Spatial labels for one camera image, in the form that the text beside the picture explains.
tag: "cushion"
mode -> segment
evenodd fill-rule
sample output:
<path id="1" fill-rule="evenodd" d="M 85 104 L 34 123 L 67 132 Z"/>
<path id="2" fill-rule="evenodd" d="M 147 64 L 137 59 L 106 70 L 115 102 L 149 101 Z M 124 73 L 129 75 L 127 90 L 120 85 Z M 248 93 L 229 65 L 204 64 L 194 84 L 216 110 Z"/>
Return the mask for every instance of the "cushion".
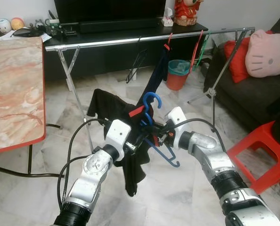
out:
<path id="1" fill-rule="evenodd" d="M 229 64 L 229 69 L 232 74 L 232 79 L 235 83 L 238 83 L 249 77 L 249 74 L 245 65 L 245 57 L 248 51 L 250 37 L 244 38 L 238 51 L 235 53 L 233 59 Z M 224 45 L 225 56 L 228 59 L 234 49 L 235 41 L 228 41 Z"/>
<path id="2" fill-rule="evenodd" d="M 280 74 L 280 34 L 258 30 L 250 37 L 245 60 L 252 77 L 263 78 Z"/>

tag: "figurine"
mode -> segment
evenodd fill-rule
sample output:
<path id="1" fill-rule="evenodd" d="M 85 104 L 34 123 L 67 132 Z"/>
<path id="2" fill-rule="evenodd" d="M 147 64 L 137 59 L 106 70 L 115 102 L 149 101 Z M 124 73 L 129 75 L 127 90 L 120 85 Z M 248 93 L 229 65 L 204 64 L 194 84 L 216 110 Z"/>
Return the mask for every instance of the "figurine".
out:
<path id="1" fill-rule="evenodd" d="M 25 27 L 25 25 L 24 25 L 24 22 L 23 22 L 23 20 L 21 18 L 14 17 L 11 20 L 11 27 L 12 27 L 13 30 L 18 30 L 20 28 Z"/>
<path id="2" fill-rule="evenodd" d="M 6 19 L 1 19 L 0 20 L 0 32 L 3 34 L 7 34 L 9 31 L 11 31 L 11 24 L 8 20 Z"/>
<path id="3" fill-rule="evenodd" d="M 181 26 L 195 25 L 197 12 L 204 0 L 176 0 L 174 22 Z"/>

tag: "paper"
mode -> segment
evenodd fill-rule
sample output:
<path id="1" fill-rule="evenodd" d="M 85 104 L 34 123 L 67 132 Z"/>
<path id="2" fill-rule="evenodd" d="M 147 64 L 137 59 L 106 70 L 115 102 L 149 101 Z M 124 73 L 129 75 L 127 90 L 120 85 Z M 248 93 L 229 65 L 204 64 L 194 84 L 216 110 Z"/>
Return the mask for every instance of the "paper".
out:
<path id="1" fill-rule="evenodd" d="M 12 34 L 14 32 L 15 31 L 9 31 L 7 34 L 1 36 L 0 37 L 0 41 L 3 41 L 3 40 L 14 40 L 14 39 L 25 39 L 25 37 L 12 36 Z M 41 35 L 42 42 L 45 42 L 45 41 L 49 40 L 50 38 L 51 38 L 51 36 L 47 35 L 46 33 Z"/>

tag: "red stool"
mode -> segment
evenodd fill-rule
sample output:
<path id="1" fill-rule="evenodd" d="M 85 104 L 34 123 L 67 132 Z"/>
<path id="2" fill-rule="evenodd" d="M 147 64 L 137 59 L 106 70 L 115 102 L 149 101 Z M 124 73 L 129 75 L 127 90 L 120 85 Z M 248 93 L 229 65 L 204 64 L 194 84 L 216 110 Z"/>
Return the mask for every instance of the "red stool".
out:
<path id="1" fill-rule="evenodd" d="M 251 181 L 251 188 L 258 194 L 262 193 L 272 185 L 280 183 L 280 144 L 274 140 L 271 134 L 271 127 L 273 124 L 274 121 L 256 128 L 227 152 L 231 160 Z M 250 171 L 237 158 L 237 155 L 247 148 L 256 150 L 260 147 L 263 148 L 277 163 L 259 179 L 255 179 Z"/>

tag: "pink pillow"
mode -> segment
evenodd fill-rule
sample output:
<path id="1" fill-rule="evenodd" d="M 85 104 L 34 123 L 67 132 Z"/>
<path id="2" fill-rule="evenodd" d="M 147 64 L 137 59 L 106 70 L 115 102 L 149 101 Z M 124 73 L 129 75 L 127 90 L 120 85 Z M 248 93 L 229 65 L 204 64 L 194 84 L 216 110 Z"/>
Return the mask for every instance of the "pink pillow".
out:
<path id="1" fill-rule="evenodd" d="M 280 34 L 258 30 L 250 37 L 245 60 L 249 75 L 262 78 L 280 74 Z"/>

